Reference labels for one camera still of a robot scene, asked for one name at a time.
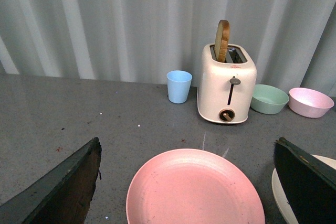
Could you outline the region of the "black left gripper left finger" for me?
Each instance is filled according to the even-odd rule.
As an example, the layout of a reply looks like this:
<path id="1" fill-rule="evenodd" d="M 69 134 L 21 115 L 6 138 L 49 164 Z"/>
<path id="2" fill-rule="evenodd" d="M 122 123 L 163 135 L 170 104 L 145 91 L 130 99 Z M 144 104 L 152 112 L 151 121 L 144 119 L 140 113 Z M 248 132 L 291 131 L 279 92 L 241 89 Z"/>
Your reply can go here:
<path id="1" fill-rule="evenodd" d="M 84 223 L 101 177 L 101 154 L 95 137 L 1 205 L 1 223 Z"/>

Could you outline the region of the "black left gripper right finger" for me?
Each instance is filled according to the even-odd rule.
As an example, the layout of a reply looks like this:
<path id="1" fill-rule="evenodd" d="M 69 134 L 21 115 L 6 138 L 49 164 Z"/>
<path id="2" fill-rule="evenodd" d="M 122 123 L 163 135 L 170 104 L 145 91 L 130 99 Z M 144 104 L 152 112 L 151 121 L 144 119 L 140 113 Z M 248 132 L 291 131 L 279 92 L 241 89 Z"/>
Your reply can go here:
<path id="1" fill-rule="evenodd" d="M 274 164 L 299 223 L 335 223 L 335 169 L 281 137 Z"/>

